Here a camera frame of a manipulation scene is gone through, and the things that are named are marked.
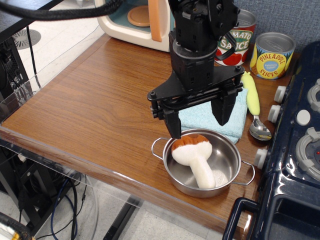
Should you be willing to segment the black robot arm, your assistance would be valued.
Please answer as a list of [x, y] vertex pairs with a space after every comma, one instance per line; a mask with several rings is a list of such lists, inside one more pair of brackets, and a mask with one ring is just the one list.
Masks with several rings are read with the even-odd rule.
[[231, 30], [238, 26], [241, 10], [231, 0], [171, 0], [169, 6], [175, 19], [169, 33], [172, 72], [147, 98], [153, 117], [163, 120], [170, 136], [179, 139], [180, 110], [210, 102], [220, 125], [230, 119], [244, 68], [214, 63], [235, 52]]

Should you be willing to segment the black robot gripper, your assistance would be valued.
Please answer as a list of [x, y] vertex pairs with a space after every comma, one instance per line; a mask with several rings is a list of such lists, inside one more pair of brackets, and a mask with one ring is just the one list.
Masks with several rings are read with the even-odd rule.
[[147, 94], [154, 118], [164, 119], [170, 136], [181, 138], [178, 111], [211, 102], [211, 110], [219, 125], [230, 119], [236, 97], [241, 91], [244, 68], [215, 66], [214, 44], [205, 51], [191, 51], [178, 43], [175, 31], [169, 33], [172, 72], [161, 85]]

